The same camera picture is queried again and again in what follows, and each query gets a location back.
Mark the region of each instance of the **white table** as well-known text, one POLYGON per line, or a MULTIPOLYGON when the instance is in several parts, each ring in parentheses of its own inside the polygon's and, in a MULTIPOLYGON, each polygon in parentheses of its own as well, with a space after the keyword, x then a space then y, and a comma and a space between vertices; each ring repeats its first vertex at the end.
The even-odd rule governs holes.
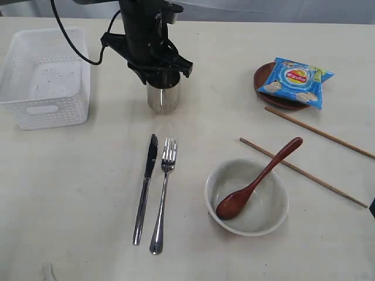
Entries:
MULTIPOLYGON (((85 28, 96 60, 108 21, 64 23, 85 28)), ((56 22, 0 18, 0 26, 2 63, 15 32, 56 22)), ((122 32, 121 21, 113 31, 122 32)), ((371 203, 374 161, 266 112, 252 80, 275 56, 335 72, 324 85, 323 110, 289 114, 375 152, 375 26, 178 22, 170 32, 195 63, 173 114, 148 108, 145 87, 110 49, 91 68, 85 124, 22 131, 0 112, 0 280, 41 281, 42 262, 53 264, 57 281, 375 280, 370 212, 287 167, 275 171, 289 194, 289 214, 272 234, 232 235, 207 214, 203 199, 207 176, 222 161, 269 161, 239 137, 276 152, 302 136, 291 163, 371 203), (148 250, 162 188, 159 158, 142 241, 132 246, 151 133, 160 143, 179 139, 159 256, 148 250)))

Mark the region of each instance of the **brown plate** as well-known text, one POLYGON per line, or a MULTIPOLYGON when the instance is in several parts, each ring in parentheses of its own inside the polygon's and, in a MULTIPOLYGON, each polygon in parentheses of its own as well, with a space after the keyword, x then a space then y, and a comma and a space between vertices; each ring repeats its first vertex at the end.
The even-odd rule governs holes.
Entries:
POLYGON ((288 110, 300 110, 309 107, 307 104, 301 104, 298 101, 285 100, 283 98, 274 97, 273 95, 264 94, 263 92, 257 91, 263 86, 268 76, 271 74, 272 69, 274 69, 275 63, 267 63, 255 72, 254 74, 254 90, 258 96, 265 102, 275 105, 288 110))

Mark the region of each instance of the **lay's logo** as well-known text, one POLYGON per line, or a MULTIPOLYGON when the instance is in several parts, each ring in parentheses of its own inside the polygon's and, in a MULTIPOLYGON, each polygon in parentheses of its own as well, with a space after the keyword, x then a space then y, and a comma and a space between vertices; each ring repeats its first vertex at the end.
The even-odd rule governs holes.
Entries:
POLYGON ((287 73, 287 79, 295 84, 305 84, 307 82, 306 72, 303 70, 294 69, 287 73))

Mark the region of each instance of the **basket handle hole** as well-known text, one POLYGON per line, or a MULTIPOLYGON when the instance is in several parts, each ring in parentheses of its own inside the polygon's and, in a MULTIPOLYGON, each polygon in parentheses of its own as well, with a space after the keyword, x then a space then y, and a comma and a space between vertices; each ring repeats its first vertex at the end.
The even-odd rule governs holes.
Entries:
POLYGON ((43 107, 29 107, 26 109, 28 114, 36 115, 36 114, 43 114, 43 113, 51 113, 58 111, 59 108, 56 105, 45 105, 43 107))

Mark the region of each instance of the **metal cup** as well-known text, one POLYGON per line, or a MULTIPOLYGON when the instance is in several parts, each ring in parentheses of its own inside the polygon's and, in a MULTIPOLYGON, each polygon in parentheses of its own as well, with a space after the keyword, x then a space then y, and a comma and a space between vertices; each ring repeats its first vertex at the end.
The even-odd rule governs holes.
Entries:
POLYGON ((147 103, 158 114, 174 111, 180 103, 180 72, 171 71, 148 80, 147 103))

